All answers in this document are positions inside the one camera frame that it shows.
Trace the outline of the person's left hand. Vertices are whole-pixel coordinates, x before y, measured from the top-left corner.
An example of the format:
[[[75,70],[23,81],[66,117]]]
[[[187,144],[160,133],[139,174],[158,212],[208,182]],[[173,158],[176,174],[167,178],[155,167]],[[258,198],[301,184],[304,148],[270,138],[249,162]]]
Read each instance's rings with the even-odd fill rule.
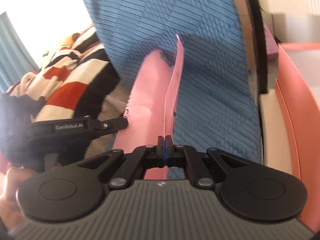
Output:
[[[11,167],[7,171],[7,182],[1,195],[1,220],[7,230],[13,229],[24,220],[16,192],[24,181],[36,174],[36,171],[28,168]]]

